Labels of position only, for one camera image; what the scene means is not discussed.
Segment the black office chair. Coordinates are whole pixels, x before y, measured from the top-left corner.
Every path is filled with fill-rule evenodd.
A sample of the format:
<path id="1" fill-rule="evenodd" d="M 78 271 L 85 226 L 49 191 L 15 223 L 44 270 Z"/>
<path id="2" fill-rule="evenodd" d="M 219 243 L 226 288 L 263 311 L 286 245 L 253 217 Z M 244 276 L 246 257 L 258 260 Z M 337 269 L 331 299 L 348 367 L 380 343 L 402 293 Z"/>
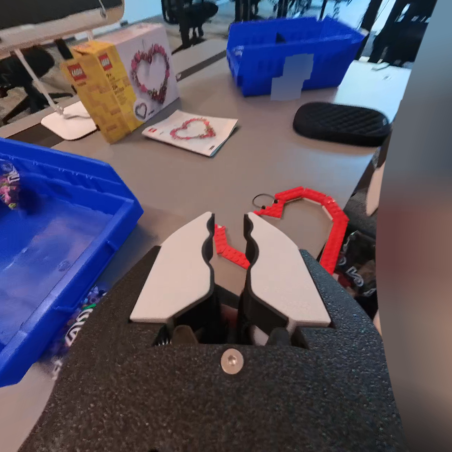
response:
<path id="1" fill-rule="evenodd" d="M 53 100 L 73 97 L 59 68 L 62 57 L 55 46 L 36 46 L 22 50 L 26 62 L 42 81 Z M 1 60 L 1 126 L 37 113 L 49 106 L 42 91 L 15 54 Z"/>
<path id="2" fill-rule="evenodd" d="M 213 1 L 162 0 L 163 20 L 178 25 L 182 44 L 173 54 L 204 42 L 203 25 L 218 13 Z"/>

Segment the blue plastic bin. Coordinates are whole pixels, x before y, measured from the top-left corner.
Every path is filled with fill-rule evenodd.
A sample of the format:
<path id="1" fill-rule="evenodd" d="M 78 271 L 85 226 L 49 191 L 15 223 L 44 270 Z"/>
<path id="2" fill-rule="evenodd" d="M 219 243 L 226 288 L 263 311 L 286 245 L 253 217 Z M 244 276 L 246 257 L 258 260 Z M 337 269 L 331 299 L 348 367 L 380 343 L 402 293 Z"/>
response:
<path id="1" fill-rule="evenodd" d="M 1 202 L 0 385 L 48 349 L 135 228 L 143 209 L 107 163 L 11 139 L 19 208 Z"/>
<path id="2" fill-rule="evenodd" d="M 338 87 L 366 34 L 331 17 L 239 22 L 230 26 L 226 56 L 244 97 L 277 89 L 274 100 L 291 100 Z"/>

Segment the heart print instruction booklet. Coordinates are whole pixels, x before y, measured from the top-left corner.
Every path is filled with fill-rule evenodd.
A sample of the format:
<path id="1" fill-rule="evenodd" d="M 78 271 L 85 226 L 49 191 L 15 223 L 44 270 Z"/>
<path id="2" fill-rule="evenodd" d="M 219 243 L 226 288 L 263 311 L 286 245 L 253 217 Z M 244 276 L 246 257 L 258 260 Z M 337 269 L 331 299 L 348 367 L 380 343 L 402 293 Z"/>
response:
<path id="1" fill-rule="evenodd" d="M 146 127 L 145 138 L 206 157 L 212 157 L 229 139 L 238 119 L 210 117 L 176 110 L 163 121 Z"/>

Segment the yellow and white toy box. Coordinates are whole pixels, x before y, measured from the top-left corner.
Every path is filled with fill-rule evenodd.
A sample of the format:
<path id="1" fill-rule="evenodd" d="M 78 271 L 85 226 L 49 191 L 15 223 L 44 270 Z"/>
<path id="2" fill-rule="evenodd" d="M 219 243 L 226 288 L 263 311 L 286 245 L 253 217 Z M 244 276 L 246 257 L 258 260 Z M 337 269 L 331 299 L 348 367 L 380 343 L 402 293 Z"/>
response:
<path id="1" fill-rule="evenodd" d="M 179 95 L 166 29 L 140 23 L 70 48 L 61 70 L 109 144 L 131 134 Z"/>

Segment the purple printed plastic bag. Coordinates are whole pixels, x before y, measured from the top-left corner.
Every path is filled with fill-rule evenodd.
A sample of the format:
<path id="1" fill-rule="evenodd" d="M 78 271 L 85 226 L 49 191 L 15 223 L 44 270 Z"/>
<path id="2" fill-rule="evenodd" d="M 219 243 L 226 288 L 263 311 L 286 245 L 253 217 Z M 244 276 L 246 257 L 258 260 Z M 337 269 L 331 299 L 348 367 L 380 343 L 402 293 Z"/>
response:
<path id="1" fill-rule="evenodd" d="M 103 286 L 93 286 L 76 310 L 60 329 L 50 345 L 50 362 L 52 364 L 51 376 L 56 381 L 63 367 L 65 356 L 75 342 L 78 333 L 93 313 L 99 302 L 107 294 L 107 289 Z"/>

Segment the clear bag of pink bricks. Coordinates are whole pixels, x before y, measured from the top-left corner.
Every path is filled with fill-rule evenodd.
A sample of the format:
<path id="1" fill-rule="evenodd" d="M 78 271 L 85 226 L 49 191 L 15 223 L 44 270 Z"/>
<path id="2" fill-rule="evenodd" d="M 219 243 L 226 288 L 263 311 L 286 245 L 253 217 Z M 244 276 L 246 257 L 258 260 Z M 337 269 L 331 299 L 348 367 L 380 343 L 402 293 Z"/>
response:
<path id="1" fill-rule="evenodd" d="M 0 198 L 10 210 L 19 208 L 20 173 L 8 160 L 0 160 Z"/>

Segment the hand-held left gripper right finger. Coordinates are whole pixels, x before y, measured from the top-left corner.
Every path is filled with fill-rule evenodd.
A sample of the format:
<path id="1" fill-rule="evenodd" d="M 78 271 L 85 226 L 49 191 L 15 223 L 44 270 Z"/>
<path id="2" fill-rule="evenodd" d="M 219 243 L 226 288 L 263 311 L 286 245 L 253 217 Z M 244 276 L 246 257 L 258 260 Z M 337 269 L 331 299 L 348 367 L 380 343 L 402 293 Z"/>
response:
<path id="1" fill-rule="evenodd" d="M 244 311 L 256 327 L 327 327 L 331 318 L 297 245 L 253 212 L 244 215 L 250 265 Z"/>

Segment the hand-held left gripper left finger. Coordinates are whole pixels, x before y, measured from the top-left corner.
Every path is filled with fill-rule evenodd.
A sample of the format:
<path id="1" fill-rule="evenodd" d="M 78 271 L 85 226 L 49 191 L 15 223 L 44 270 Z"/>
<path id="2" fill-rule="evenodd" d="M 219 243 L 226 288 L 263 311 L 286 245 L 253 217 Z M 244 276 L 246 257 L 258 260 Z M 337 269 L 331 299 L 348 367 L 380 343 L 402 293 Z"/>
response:
<path id="1" fill-rule="evenodd" d="M 134 323 L 175 323 L 214 291 L 215 216 L 205 212 L 171 234 L 161 246 L 130 314 Z"/>

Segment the black quilted wrist rest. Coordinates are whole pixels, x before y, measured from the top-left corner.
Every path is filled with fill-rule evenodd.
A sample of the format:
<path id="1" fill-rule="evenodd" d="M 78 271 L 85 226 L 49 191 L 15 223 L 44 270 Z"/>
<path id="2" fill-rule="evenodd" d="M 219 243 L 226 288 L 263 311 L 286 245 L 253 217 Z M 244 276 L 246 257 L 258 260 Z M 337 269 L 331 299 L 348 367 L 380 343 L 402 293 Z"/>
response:
<path id="1" fill-rule="evenodd" d="M 392 132 L 392 123 L 378 110 L 326 102 L 302 105 L 292 126 L 309 139 L 360 147 L 379 147 Z"/>

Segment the red brick heart frame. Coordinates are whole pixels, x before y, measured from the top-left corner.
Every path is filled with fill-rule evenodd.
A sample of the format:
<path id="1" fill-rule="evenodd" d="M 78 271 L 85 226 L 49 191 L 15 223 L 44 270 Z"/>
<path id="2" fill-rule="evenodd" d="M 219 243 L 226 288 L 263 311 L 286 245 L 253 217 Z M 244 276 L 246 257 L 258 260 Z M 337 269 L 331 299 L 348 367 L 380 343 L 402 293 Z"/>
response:
<path id="1" fill-rule="evenodd" d="M 319 263 L 330 275 L 333 275 L 349 222 L 348 217 L 336 201 L 331 196 L 302 186 L 269 195 L 269 197 L 273 199 L 273 203 L 269 206 L 258 206 L 252 201 L 256 207 L 256 210 L 254 210 L 256 215 L 281 219 L 286 204 L 298 200 L 307 200 L 321 206 L 331 220 L 332 226 L 320 255 Z M 217 255 L 243 269 L 248 269 L 250 263 L 246 254 L 228 244 L 224 226 L 215 224 L 214 243 Z"/>

